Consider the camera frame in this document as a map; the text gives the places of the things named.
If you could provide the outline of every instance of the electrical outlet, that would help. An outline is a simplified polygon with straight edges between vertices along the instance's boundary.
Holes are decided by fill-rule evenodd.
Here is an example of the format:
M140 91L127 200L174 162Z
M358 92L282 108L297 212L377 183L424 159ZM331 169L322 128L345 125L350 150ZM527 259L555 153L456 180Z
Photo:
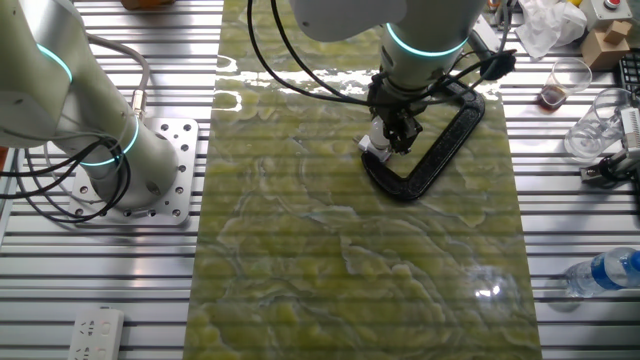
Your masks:
M78 314L68 360L117 360L124 313L92 309Z

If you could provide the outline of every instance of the glass beaker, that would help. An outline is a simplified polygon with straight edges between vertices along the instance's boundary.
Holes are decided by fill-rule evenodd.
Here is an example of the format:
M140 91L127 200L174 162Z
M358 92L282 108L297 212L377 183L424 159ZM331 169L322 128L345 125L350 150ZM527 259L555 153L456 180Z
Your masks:
M631 107L631 101L631 92L623 89L608 89L598 94L589 112L565 136L565 149L584 161L602 154L622 139L621 111Z
M591 69L578 59L562 59L553 64L538 103L547 110L557 110L569 95L580 92L591 85Z

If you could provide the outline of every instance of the tissue paper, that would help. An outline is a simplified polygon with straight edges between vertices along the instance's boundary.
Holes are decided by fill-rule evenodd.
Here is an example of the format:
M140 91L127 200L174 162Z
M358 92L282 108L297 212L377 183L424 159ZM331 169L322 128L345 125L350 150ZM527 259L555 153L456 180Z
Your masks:
M545 56L584 34L587 17L575 5L558 0L520 0L525 24L516 29L522 44L534 58Z

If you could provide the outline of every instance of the black cable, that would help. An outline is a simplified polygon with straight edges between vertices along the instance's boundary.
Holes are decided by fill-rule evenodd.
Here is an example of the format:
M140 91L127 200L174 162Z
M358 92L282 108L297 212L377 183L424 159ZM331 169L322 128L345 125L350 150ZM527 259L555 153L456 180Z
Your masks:
M80 153L76 154L75 156L73 156L71 159L73 160L72 165L69 167L69 169L67 171L65 171L60 178L58 178L56 181L52 182L51 184L43 187L42 189L38 189L36 191L31 191L31 192L22 192L21 194L13 194L13 195L8 195L8 194L0 194L0 199L3 200L16 200L16 199L25 199L31 196L38 196L38 195L42 195L43 193L55 188L56 186L58 186L60 183L62 183L66 178L68 178L73 171L80 165L80 163L82 162L82 160L84 160L87 156L89 156L89 154L91 153L91 151L93 151L93 149L95 149L96 147L107 143L108 140L103 138L100 139L94 143L92 143L91 145L87 146L84 150L82 150ZM18 179L22 179L24 176L17 176Z
M101 145L101 141L96 141L94 143L92 143L91 145L87 146L86 148L84 148L82 151L80 151L79 153L77 153L76 155L68 158L67 160L61 162L58 165L54 165L51 167L48 167L46 169L42 169L42 170L38 170L38 171L29 171L29 172L0 172L0 176L6 176L6 177L33 177L33 176L40 176L40 175L45 175L48 174L54 170L58 170L61 169L69 164L71 164L72 162L78 161L78 159L80 159L80 161L82 161L84 158L86 158L93 150L95 150L98 146Z
M95 214L85 215L85 216L71 214L68 211L62 209L55 202L50 201L51 205L56 207L58 210L61 210L62 213L66 214L69 217L75 218L74 220L59 219L59 218L56 218L56 217L54 217L52 215L49 215L46 212L44 212L42 209L40 209L33 202L33 200L31 200L31 198L27 197L25 199L27 200L29 205L31 205L31 207L33 207L33 209L38 214L42 215L43 217L47 218L48 220L51 220L51 221L57 222L57 223L78 224L78 223L82 223L82 222L87 222L87 221L89 221L91 219L94 219L94 218L96 218L98 216L106 214L107 211L111 210L116 204L118 204L120 202L120 200L122 200L122 198L124 197L125 193L129 189L129 186L131 184L131 167L129 165L129 160L127 159L127 157L124 154L122 154L122 151L121 151L121 149L119 147L118 147L118 150L119 150L119 153L115 153L112 150L112 155L114 156L114 161L116 163L116 166L118 166L118 161L119 161L118 159L120 157L122 158L122 161L124 162L125 170L126 170L126 181L125 181L124 187L122 187L122 177L118 176L117 177L118 180L117 180L117 183L116 183L116 191L113 193L111 199L107 202L107 204L102 209L100 209L98 212L96 212ZM25 191L25 187L24 187L24 183L22 182L22 178L18 178L18 186L19 186L21 192Z
M121 151L121 149L120 149L119 147L117 147L117 148L118 148L118 151L115 151L115 149L114 149L113 147L110 149L110 151L111 151L111 155L113 156L113 159L114 159L114 162L115 162L116 169L118 168L118 165L119 165L119 158L122 156L122 151ZM32 163L32 161L31 161L31 155L29 154L29 150L28 150L28 149L25 149L25 157L26 157L26 160L27 160L27 164L28 164L28 166L29 166L29 169L30 169L31 171L33 171L33 163ZM33 177L33 181L35 182L35 184L36 184L36 186L38 187L38 189L41 189L41 188L42 188L42 185L40 184L40 181L38 180L38 178L37 178L37 177ZM57 204L57 203L56 203L56 202L55 202L55 201L54 201L54 200L53 200L53 199L52 199L52 198L51 198L47 193L44 193L44 194L43 194L43 196L45 197L45 199L47 199L47 201L48 201L48 202L49 202L53 207L55 207L56 209L58 209L61 213L63 213L63 214L65 214L65 215L67 215L68 217L71 217L71 218L74 218L74 219L79 219L80 221L77 221L77 222L76 222L76 221L72 221L72 222L78 223L78 222L86 222L86 221L89 221L89 220L91 220L91 219L93 219L93 218L95 218L95 217L97 217L97 216L100 216L100 215L102 215L102 214L106 213L108 210L110 210L111 208L113 208L113 206L115 206L115 205L118 203L118 201L119 201L119 200L117 200L117 196L121 193L121 190L122 190L121 188L122 188L122 180L121 180L121 177L120 177L120 176L117 176L117 183L116 183L116 190L115 190L115 192L113 193L113 195L111 196L111 198L109 199L109 201L106 203L106 205L105 205L102 209L100 209L100 210L99 210L98 212L96 212L95 214L91 214L91 215L76 215L76 214L74 214L74 213L71 213L71 212L69 212L69 211L67 211L67 210L63 209L63 208L62 208L60 205L58 205L58 204ZM32 202L31 202L31 201L29 201L29 200L30 200L30 199L28 199L28 198L27 198L27 201L29 202L29 204L31 204L31 206L32 206L32 207L34 207L34 209L35 209L36 211L40 210L40 209L38 208L38 206L36 206L34 203L32 203ZM58 219L58 218L53 218L53 217L52 217L52 218L50 218L49 220L57 221L57 222L69 222L69 221L67 221L66 219Z
M284 46L286 46L287 50L289 50L289 54L291 54L291 57L293 57L293 60L295 60L296 64L298 64L298 66L300 66L300 68L305 73L307 73L309 77L311 77L316 83L318 83L318 85L327 89L330 93L332 93L335 96L338 96L343 99L350 99L356 102L362 102L359 99L355 99L350 96L342 94L340 91L334 89L329 84L322 81L322 79L317 77L313 73L313 71L307 67L307 65L302 61L302 59L300 59L300 57L298 56L298 53L296 53L293 46L291 46L291 42L289 41L289 38L287 37L287 33L284 30L284 26L282 25L282 21L280 20L280 14L278 13L278 4L276 0L271 0L271 12L273 13L273 19L276 21L276 26L278 27L278 32L280 33L280 37L282 38L282 42L284 43Z
M273 16L274 19L276 21L276 25L278 27L278 31L280 32L280 36L285 44L285 46L287 47L287 49L289 50L289 53L291 54L291 56L294 58L294 60L296 61L296 63L305 71L305 73L307 73L307 75L309 75L312 79L314 79L319 85L321 85L322 87L324 87L325 89L327 89L328 91L330 91L331 93L333 93L336 96L339 96L339 98L335 98L335 97L331 97L331 96L325 96L325 95L319 95L319 94L312 94L306 90L300 89L298 87L295 87L289 83L287 83L286 81L284 81L283 79L281 79L280 77L277 76L277 74L269 67L269 65L267 64L267 62L265 61L264 57L262 56L260 49L258 47L256 38L255 38L255 31L254 31L254 27L253 27L253 0L248 0L248 4L247 4L247 25L249 27L249 38L251 40L251 45L253 46L254 52L256 53L256 56L258 57L258 61L262 64L262 66L265 68L265 70L269 73L269 75L271 75L278 83L280 83L281 85L283 85L284 87L293 90L301 95L305 95L311 98L315 98L315 99L319 99L319 100L326 100L326 101L332 101L332 102L338 102L338 103L347 103L347 104L356 104L356 105L363 105L363 106L368 106L368 107L387 107L387 108L398 108L398 107L406 107L411 105L414 102L423 100L424 98L434 95L435 93L437 93L441 88L444 88L446 86L449 86L450 84L452 84L453 82L459 80L460 78L462 78L463 76L465 76L466 74L468 74L469 72L481 67L483 64L491 61L491 64L488 68L488 70L485 72L485 74L489 74L493 71L493 69L497 66L498 61L494 61L497 60L497 58L501 57L501 56L509 56L511 54L513 54L515 52L515 50L512 51L501 51L483 61L480 61L478 63L476 63L475 65L473 65L472 67L470 67L467 70L470 71L463 71L462 73L456 75L455 77L450 77L447 75L443 76L442 78L440 78L435 85L439 86L432 86L429 90L427 90L426 92L424 92L423 94L414 97L412 99L408 99L408 100L404 100L401 102L397 102L397 103L372 103L372 102L367 102L367 101L363 101L363 100L359 100L359 99L355 99L355 98L351 98L348 97L344 94L341 94L339 91L337 91L336 89L332 88L331 86L329 86L328 84L324 83L322 80L320 80L317 76L315 76L315 74L313 74L313 71L311 71L311 69L309 69L304 62L300 59L300 57L297 55L297 53L295 52L295 50L293 49L293 46L291 46L291 43L288 40L288 37L284 31L284 27L282 26L282 22L280 20L279 14L278 14L278 10L277 10L277 4L275 0L271 0L271 7L272 7L272 12L273 12ZM508 32L508 27L505 29L505 34L503 35L503 42L506 38L506 33ZM451 101L455 101L458 100L460 98L462 98L464 95L472 92L478 85L480 85L485 79L485 77L481 77L480 80L476 81L474 84L472 84L471 86L469 86L467 89L465 89L463 92L458 93L454 96L451 96L449 98L444 98L441 100L431 100L431 101L426 101L423 102L423 104L425 105L436 105L436 104L443 104L443 103L448 103Z
M456 59L456 62L453 63L453 65L451 65L452 69L456 68L456 65L458 65L460 63L460 61L462 61L462 59L466 58L469 55L473 55L475 54L477 51L469 51L468 53L464 53L464 54L460 54L460 56L458 56L458 58Z

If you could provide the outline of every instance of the metal plate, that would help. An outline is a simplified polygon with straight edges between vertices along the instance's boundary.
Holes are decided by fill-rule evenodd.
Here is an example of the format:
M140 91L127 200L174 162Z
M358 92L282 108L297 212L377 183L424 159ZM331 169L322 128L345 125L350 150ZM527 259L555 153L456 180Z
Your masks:
M198 143L198 123L191 119L147 118L145 126L164 136L176 150L178 169L171 189L155 203L142 209L112 209L80 227L171 227L180 226L189 218L189 204ZM73 195L86 201L99 201L91 186L91 179L80 169L73 183ZM82 203L69 199L69 212L94 214L103 202Z

